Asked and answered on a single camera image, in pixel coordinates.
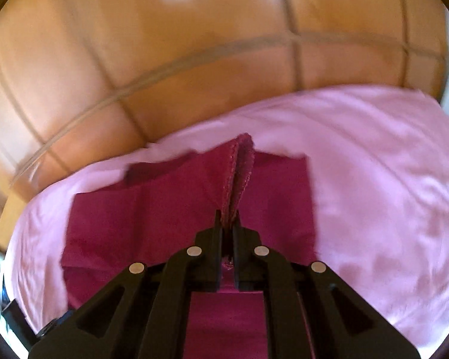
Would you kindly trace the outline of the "dark red small garment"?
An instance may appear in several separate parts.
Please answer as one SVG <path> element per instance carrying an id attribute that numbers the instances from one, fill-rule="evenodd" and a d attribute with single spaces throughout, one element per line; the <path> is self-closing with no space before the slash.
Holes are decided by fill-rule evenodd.
<path id="1" fill-rule="evenodd" d="M 256 152 L 250 135 L 158 163 L 135 163 L 119 182 L 76 194 L 60 265 L 69 304 L 78 308 L 132 263 L 165 263 L 197 232 L 237 212 L 244 227 L 289 261 L 315 257 L 308 159 Z M 238 293 L 233 265 L 223 288 L 193 293 L 184 358 L 268 358 L 264 299 Z"/>

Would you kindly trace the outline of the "pink bedspread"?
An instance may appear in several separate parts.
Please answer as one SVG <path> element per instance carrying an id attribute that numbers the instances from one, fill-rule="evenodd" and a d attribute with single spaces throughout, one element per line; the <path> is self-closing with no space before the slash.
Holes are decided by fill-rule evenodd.
<path id="1" fill-rule="evenodd" d="M 449 116 L 423 92 L 388 86 L 256 102 L 49 186 L 20 215 L 4 260 L 7 294 L 31 327 L 68 305 L 60 257 L 76 194 L 241 133 L 260 152 L 308 156 L 319 258 L 430 358 L 449 335 Z"/>

